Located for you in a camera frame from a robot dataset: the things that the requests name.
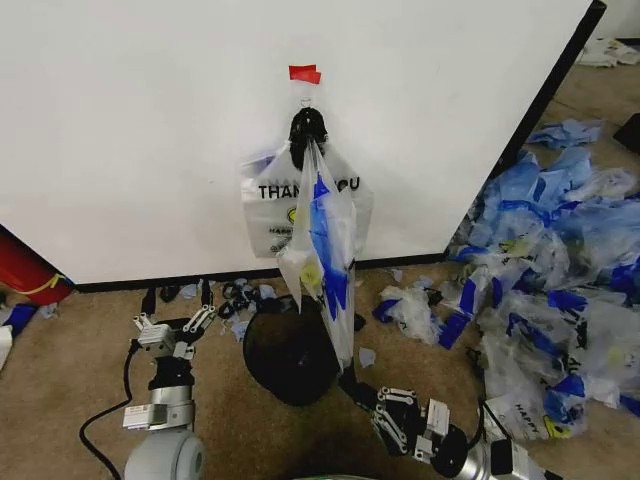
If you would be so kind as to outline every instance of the white wall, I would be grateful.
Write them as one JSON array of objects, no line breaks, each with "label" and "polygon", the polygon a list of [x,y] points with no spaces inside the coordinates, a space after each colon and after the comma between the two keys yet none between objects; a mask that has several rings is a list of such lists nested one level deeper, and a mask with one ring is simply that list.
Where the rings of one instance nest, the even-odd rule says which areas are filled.
[{"label": "white wall", "polygon": [[606,0],[595,38],[640,38],[640,0]]},{"label": "white wall", "polygon": [[4,2],[0,221],[77,283],[275,266],[238,165],[286,138],[287,66],[317,63],[376,195],[363,258],[441,252],[589,3]]}]

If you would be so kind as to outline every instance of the black clip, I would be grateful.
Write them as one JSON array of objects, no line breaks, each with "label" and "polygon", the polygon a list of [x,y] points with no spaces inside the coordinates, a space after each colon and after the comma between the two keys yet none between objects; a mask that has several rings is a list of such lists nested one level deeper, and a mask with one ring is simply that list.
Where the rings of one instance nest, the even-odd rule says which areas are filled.
[{"label": "black clip", "polygon": [[320,152],[324,154],[323,144],[327,141],[324,118],[315,108],[305,107],[293,117],[289,133],[291,160],[300,171],[302,171],[304,164],[304,151],[310,138],[315,140]]}]

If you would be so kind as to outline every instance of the red fire extinguisher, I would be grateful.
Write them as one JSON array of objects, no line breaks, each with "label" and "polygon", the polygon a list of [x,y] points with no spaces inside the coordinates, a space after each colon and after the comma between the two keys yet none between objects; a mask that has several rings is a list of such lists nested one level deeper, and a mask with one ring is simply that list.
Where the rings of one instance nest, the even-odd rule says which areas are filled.
[{"label": "red fire extinguisher", "polygon": [[72,291],[64,275],[3,230],[0,230],[0,281],[38,305],[59,302]]}]

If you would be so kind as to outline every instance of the black bucket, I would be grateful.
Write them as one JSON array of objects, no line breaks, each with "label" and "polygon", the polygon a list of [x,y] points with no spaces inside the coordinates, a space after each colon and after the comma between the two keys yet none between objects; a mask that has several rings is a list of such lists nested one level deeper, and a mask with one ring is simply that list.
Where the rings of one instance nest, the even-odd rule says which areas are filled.
[{"label": "black bucket", "polygon": [[329,390],[340,369],[320,307],[291,295],[269,299],[247,326],[244,362],[260,385],[287,405],[304,406]]}]

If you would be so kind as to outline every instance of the red tape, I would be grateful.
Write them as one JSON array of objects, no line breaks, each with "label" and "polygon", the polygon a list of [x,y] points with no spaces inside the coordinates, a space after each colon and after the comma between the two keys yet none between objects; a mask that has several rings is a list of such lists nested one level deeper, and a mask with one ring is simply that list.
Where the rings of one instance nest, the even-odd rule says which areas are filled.
[{"label": "red tape", "polygon": [[289,79],[318,85],[322,74],[316,71],[315,65],[289,65]]}]

